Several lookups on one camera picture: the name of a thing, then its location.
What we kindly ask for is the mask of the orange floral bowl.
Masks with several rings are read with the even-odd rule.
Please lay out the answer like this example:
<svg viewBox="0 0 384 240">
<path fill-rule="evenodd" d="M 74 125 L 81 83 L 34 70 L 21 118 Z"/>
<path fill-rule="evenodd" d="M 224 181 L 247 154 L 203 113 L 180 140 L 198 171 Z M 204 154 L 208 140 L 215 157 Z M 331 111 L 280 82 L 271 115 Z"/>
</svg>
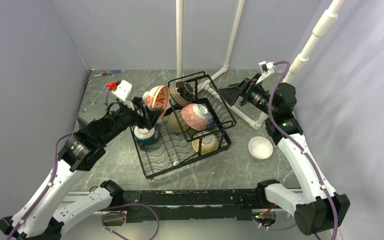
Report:
<svg viewBox="0 0 384 240">
<path fill-rule="evenodd" d="M 158 85 L 142 95 L 142 101 L 149 109 L 163 109 L 158 119 L 162 119 L 168 108 L 170 99 L 169 87 L 167 85 Z"/>
</svg>

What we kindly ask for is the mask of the teal white bowl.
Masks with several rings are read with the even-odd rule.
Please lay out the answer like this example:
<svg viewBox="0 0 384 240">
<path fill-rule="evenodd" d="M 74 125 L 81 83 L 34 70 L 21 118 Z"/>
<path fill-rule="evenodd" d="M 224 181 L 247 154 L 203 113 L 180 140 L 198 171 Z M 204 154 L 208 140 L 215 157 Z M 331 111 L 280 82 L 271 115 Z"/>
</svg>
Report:
<svg viewBox="0 0 384 240">
<path fill-rule="evenodd" d="M 133 129 L 133 137 L 139 144 L 149 146 L 157 142 L 158 132 L 155 127 L 147 129 L 135 126 Z"/>
</svg>

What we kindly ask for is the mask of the blue white patterned bowl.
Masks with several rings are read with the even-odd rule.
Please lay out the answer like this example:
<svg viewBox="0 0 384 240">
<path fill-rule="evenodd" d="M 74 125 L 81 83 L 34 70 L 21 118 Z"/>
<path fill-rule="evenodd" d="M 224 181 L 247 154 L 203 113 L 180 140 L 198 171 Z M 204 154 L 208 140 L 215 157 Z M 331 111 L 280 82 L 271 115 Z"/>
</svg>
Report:
<svg viewBox="0 0 384 240">
<path fill-rule="evenodd" d="M 214 124 L 215 124 L 214 116 L 213 116 L 213 114 L 212 114 L 210 111 L 208 111 L 208 123 L 207 123 L 206 128 L 209 129 L 209 128 L 211 128 Z"/>
</svg>

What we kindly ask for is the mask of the brown geometric patterned bowl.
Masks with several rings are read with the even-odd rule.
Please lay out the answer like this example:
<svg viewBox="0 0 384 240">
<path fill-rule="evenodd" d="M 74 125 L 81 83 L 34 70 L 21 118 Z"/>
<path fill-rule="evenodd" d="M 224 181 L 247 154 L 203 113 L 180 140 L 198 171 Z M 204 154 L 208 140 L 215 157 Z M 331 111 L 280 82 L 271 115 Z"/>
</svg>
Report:
<svg viewBox="0 0 384 240">
<path fill-rule="evenodd" d="M 185 81 L 176 81 L 169 86 L 170 99 L 177 107 L 186 107 L 195 99 L 194 88 Z"/>
</svg>

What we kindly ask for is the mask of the pink patterned bowl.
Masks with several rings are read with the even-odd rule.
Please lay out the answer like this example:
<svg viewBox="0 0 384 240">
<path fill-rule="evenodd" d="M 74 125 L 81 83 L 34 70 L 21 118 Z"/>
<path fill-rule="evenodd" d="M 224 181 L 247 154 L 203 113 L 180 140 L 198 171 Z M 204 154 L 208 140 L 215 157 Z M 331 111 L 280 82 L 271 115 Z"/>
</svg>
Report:
<svg viewBox="0 0 384 240">
<path fill-rule="evenodd" d="M 209 110 L 203 104 L 191 103 L 183 107 L 181 115 L 186 124 L 196 130 L 203 131 L 210 120 Z"/>
</svg>

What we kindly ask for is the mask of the yellow patterned bowl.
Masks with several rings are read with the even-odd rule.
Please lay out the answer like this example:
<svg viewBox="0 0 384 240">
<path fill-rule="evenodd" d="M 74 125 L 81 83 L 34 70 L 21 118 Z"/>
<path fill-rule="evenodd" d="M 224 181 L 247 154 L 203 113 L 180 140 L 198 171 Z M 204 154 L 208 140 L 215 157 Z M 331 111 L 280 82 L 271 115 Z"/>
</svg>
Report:
<svg viewBox="0 0 384 240">
<path fill-rule="evenodd" d="M 192 141 L 192 148 L 195 152 L 206 155 L 215 151 L 219 146 L 219 141 L 214 134 L 206 137 L 197 138 Z"/>
</svg>

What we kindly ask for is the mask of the plain white bowl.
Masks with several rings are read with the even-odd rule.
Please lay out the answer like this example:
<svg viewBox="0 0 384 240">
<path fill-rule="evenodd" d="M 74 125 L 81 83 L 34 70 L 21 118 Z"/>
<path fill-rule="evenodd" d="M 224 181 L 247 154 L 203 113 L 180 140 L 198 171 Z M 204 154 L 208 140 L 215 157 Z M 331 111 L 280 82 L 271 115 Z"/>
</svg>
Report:
<svg viewBox="0 0 384 240">
<path fill-rule="evenodd" d="M 248 151 L 253 158 L 265 160 L 272 156 L 274 147 L 267 138 L 256 136 L 248 142 Z"/>
</svg>

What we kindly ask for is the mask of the tan speckled bowl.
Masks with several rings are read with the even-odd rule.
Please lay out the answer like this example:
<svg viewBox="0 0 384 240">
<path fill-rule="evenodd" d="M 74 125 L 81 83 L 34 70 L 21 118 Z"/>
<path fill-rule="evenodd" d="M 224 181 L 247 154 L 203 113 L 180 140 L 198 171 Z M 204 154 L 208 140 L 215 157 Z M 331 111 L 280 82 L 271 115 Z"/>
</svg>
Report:
<svg viewBox="0 0 384 240">
<path fill-rule="evenodd" d="M 168 128 L 175 134 L 187 131 L 190 126 L 184 121 L 181 110 L 175 110 L 168 116 Z"/>
</svg>

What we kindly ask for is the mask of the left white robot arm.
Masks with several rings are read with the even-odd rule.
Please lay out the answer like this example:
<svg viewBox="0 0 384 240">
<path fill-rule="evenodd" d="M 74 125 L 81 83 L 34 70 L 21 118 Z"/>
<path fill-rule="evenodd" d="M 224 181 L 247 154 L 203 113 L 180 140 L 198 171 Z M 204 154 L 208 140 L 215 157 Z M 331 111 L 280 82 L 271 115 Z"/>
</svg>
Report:
<svg viewBox="0 0 384 240">
<path fill-rule="evenodd" d="M 149 108 L 140 97 L 132 101 L 101 103 L 82 113 L 79 129 L 63 136 L 65 144 L 54 152 L 52 170 L 27 204 L 15 215 L 0 220 L 9 240 L 59 240 L 74 225 L 102 209 L 117 210 L 124 203 L 124 190 L 104 181 L 95 191 L 61 207 L 72 187 L 105 154 L 107 144 L 131 126 L 151 129 L 167 109 Z"/>
</svg>

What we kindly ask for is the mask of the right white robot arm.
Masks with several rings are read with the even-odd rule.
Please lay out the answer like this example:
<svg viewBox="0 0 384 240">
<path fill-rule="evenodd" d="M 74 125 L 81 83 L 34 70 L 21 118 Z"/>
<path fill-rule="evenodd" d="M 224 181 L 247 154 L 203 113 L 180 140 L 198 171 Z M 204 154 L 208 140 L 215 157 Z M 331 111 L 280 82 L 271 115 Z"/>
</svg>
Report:
<svg viewBox="0 0 384 240">
<path fill-rule="evenodd" d="M 241 105 L 250 103 L 269 116 L 265 121 L 266 131 L 287 158 L 300 184 L 302 195 L 275 179 L 259 182 L 256 203 L 262 208 L 271 204 L 282 208 L 294 217 L 295 225 L 306 236 L 327 230 L 332 230 L 335 236 L 350 200 L 346 194 L 337 193 L 306 146 L 303 130 L 293 115 L 297 103 L 295 87 L 281 82 L 269 92 L 256 79 L 245 78 L 218 89 L 217 93 L 230 106 L 242 98 Z"/>
</svg>

